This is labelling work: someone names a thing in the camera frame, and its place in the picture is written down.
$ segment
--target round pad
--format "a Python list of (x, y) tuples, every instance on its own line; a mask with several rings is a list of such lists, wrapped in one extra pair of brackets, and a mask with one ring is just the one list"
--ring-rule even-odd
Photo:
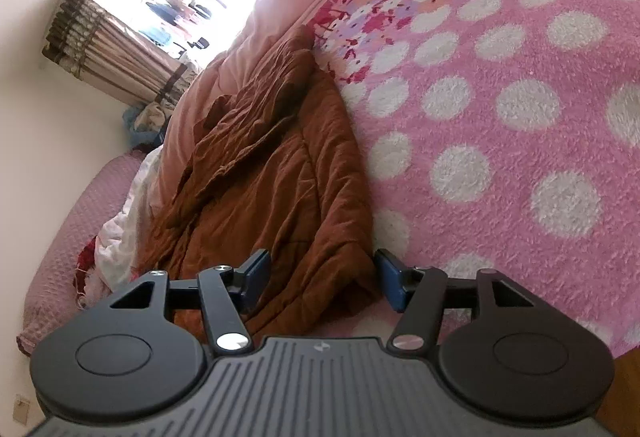
[(444, 341), (439, 362), (471, 406), (525, 425), (590, 415), (614, 372), (604, 343), (548, 306), (481, 315)]
[(144, 367), (151, 359), (145, 340), (124, 334), (98, 336), (83, 343), (76, 360), (87, 372), (97, 375), (125, 375)]
[(38, 398), (62, 419), (108, 424), (148, 417), (183, 398), (204, 373), (201, 344), (164, 318), (162, 298), (146, 308), (111, 305), (80, 314), (31, 357)]

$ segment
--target blue cloth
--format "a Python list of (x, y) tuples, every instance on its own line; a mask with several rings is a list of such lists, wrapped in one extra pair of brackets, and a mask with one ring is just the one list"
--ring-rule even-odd
[(161, 47), (166, 47), (172, 40), (171, 34), (160, 27), (149, 26), (144, 29), (140, 29), (138, 32), (145, 35)]
[(140, 106), (130, 106), (122, 114), (122, 120), (124, 126), (129, 132), (129, 147), (134, 148), (140, 144), (147, 144), (153, 148), (157, 148), (164, 143), (164, 136), (166, 135), (166, 127), (169, 121), (166, 120), (159, 132), (153, 130), (136, 130), (134, 123), (136, 118), (140, 115), (140, 112), (144, 110)]

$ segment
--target tied curtain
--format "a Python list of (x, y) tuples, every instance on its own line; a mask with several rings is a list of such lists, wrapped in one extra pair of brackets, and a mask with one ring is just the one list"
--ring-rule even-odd
[(133, 105), (175, 108), (199, 68), (181, 64), (93, 0), (63, 0), (42, 50), (81, 81)]

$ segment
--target silver screw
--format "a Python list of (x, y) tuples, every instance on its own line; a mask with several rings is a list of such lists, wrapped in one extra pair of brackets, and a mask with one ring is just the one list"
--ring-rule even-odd
[(217, 346), (226, 351), (239, 351), (244, 349), (249, 344), (249, 338), (244, 334), (238, 334), (237, 332), (229, 332), (223, 334), (216, 340)]
[(424, 340), (415, 334), (396, 336), (391, 344), (401, 351), (416, 351), (424, 345)]

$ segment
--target white wall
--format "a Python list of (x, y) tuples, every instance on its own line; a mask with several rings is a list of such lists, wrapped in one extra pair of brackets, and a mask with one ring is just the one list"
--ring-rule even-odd
[(42, 414), (17, 349), (24, 293), (79, 194), (126, 150), (124, 105), (53, 65), (0, 83), (0, 435), (20, 436), (15, 394), (31, 399), (29, 426)]
[(0, 435), (14, 396), (39, 413), (28, 360), (15, 336), (24, 293), (76, 198), (109, 159), (126, 150), (124, 105), (75, 80), (40, 54), (58, 0), (0, 0)]

